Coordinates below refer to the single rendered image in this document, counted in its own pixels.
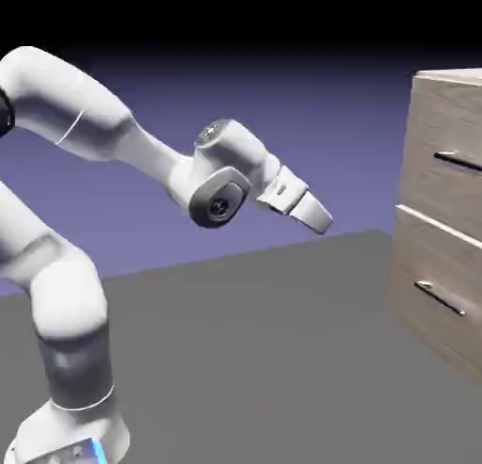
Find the light wood drawer front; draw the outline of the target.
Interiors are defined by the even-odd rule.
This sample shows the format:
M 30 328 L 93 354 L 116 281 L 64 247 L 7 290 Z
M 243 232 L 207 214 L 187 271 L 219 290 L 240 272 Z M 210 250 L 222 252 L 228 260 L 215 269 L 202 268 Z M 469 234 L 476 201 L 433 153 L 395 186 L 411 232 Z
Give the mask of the light wood drawer front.
M 414 286 L 429 280 L 466 315 Z M 405 205 L 395 207 L 388 302 L 437 353 L 482 382 L 482 243 Z
M 482 241 L 482 172 L 434 152 L 482 160 L 482 70 L 414 76 L 399 190 L 401 204 Z

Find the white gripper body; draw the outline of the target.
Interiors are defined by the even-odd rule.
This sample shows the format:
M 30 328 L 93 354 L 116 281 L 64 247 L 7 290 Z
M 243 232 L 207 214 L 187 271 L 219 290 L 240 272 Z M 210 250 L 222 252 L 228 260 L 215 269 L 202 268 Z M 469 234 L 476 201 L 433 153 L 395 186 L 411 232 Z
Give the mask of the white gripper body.
M 300 198 L 289 216 L 317 234 L 325 233 L 333 222 L 330 212 L 310 191 Z

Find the light wood cabinet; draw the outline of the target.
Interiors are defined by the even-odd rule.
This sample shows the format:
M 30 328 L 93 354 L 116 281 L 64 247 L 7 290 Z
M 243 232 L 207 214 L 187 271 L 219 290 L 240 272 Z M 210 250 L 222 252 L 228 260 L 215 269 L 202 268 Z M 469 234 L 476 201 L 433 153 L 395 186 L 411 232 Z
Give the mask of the light wood cabinet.
M 482 382 L 482 69 L 413 78 L 388 296 L 429 346 Z

